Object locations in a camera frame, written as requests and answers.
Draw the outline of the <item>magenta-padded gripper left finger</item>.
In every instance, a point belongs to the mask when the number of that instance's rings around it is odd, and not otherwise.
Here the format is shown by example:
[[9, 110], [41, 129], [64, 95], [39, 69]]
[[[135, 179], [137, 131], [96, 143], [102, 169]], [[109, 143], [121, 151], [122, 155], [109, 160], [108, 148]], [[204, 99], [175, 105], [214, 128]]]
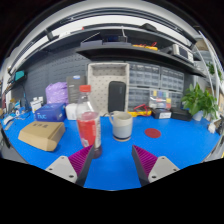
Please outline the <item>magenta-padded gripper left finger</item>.
[[46, 168], [46, 171], [79, 186], [83, 186], [88, 175], [93, 155], [93, 146], [85, 147], [69, 157], [58, 157]]

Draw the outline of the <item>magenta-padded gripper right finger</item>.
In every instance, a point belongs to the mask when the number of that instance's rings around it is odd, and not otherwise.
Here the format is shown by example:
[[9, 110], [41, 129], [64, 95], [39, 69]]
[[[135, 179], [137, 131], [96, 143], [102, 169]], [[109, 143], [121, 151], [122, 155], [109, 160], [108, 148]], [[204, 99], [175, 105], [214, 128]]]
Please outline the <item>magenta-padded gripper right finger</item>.
[[156, 157], [136, 145], [132, 146], [132, 157], [142, 186], [153, 183], [179, 170], [166, 156]]

